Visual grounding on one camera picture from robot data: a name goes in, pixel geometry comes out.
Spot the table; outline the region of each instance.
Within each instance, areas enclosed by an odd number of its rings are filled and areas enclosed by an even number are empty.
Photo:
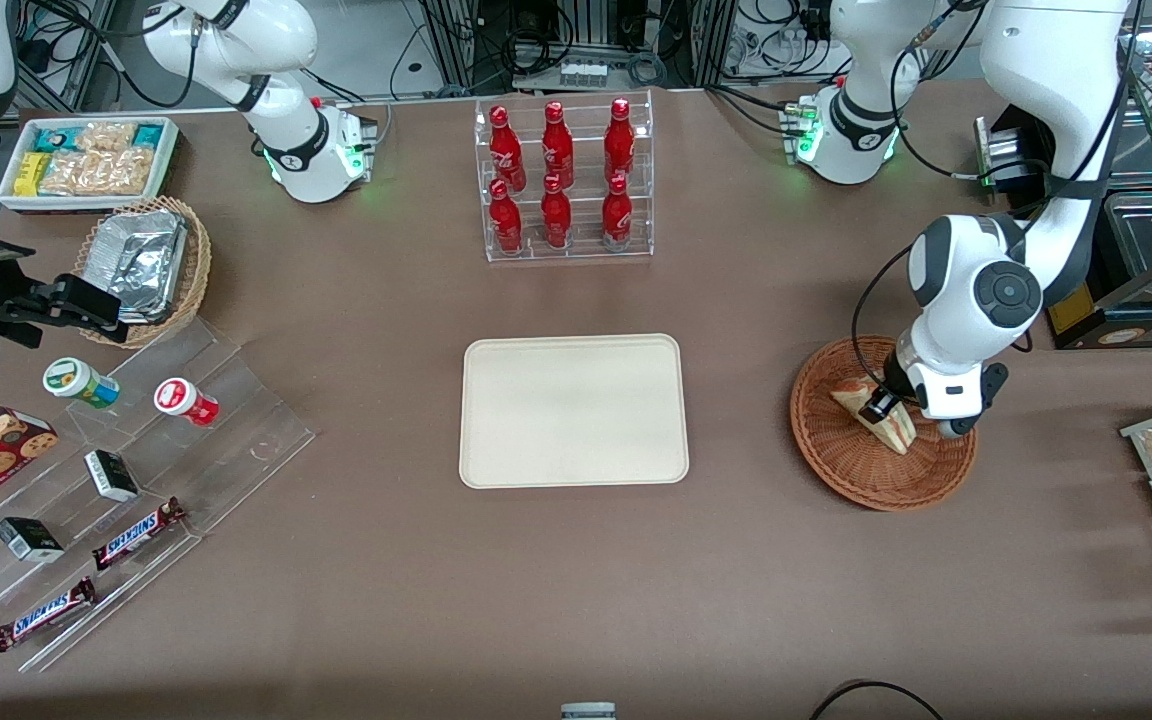
[[[796,97],[795,88],[783,91]],[[220,532],[41,675],[0,662],[0,717],[806,717],[849,679],[946,717],[1152,717],[1152,497],[1116,429],[1152,416],[1152,351],[1007,353],[972,477],[878,514],[788,434],[794,374],[932,218],[983,210],[904,151],[835,187],[699,91],[657,92],[657,256],[495,268],[472,103],[403,105],[378,177],[298,205],[237,114],[180,114],[172,191],[215,259],[203,314],[320,437]],[[984,83],[932,82],[911,138],[970,158]],[[91,217],[3,213],[67,270]],[[914,319],[901,273],[863,329]],[[479,492],[457,477],[461,359],[479,338],[664,332],[684,363],[675,486]],[[122,351],[50,331],[3,347],[0,404],[58,414],[41,369]],[[864,691],[836,717],[918,717]]]

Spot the red bottle cap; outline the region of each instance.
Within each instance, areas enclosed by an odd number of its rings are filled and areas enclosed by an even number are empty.
[[[509,124],[509,111],[502,108],[502,106],[493,105],[492,109],[488,111],[488,119],[492,120],[492,127],[503,128]]]

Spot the wicker basket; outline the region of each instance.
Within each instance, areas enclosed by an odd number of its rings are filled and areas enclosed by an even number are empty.
[[[184,258],[180,259],[180,279],[173,300],[172,314],[164,323],[157,325],[131,325],[127,332],[127,342],[123,343],[106,340],[91,331],[82,331],[83,336],[88,340],[136,350],[136,348],[145,347],[161,334],[184,327],[194,319],[194,316],[198,314],[202,296],[207,291],[207,272],[211,270],[211,241],[207,238],[207,228],[202,227],[202,222],[198,222],[198,215],[188,205],[174,199],[174,197],[156,197],[152,200],[136,202],[136,204],[124,209],[115,210],[109,217],[147,213],[150,210],[172,210],[173,213],[180,214],[189,222],[185,255]],[[88,241],[83,242],[83,248],[78,251],[78,259],[74,263],[74,274],[82,275],[84,266],[88,265],[88,252],[92,249],[92,238],[94,237],[96,228],[93,227],[88,233]]]
[[[895,346],[890,338],[861,336],[870,367],[881,367]],[[808,463],[839,495],[874,510],[918,510],[945,500],[972,470],[975,430],[948,439],[933,420],[911,411],[918,439],[897,455],[829,396],[838,382],[861,376],[850,338],[820,348],[799,370],[790,425]]]

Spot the robotic arm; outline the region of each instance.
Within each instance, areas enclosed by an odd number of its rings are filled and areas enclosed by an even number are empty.
[[[1006,215],[938,218],[914,242],[909,282],[923,306],[886,363],[887,386],[963,434],[1006,379],[983,364],[1087,274],[1102,197],[1101,134],[1119,86],[1116,38],[1128,0],[993,0],[980,63],[999,94],[1052,131],[1055,192],[1024,228]],[[889,397],[870,402],[882,415]]]

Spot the coca-cola bottle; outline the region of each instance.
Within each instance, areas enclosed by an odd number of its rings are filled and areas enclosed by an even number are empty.
[[[612,123],[607,126],[607,135],[602,136],[602,152],[607,156],[604,174],[607,182],[624,173],[630,176],[634,169],[634,128],[630,127],[630,101],[617,97],[612,100]]]
[[[509,127],[509,113],[495,105],[488,112],[492,120],[492,164],[497,176],[508,183],[509,191],[522,192],[526,187],[526,173],[522,169],[522,143]]]
[[[488,214],[492,215],[492,232],[500,252],[517,255],[522,252],[522,214],[518,214],[518,206],[509,197],[509,187],[502,179],[492,179],[488,190],[492,192]]]
[[[563,104],[545,105],[545,135],[540,137],[545,151],[545,173],[556,174],[563,190],[576,181],[576,158],[573,152],[573,131],[563,122]]]
[[[545,176],[545,197],[540,200],[545,218],[545,242],[554,250],[566,250],[571,243],[573,205],[563,192],[562,179],[556,173]]]
[[[616,173],[607,183],[607,197],[602,200],[602,244],[612,252],[626,250],[630,243],[630,215],[634,200],[626,195],[624,173]]]

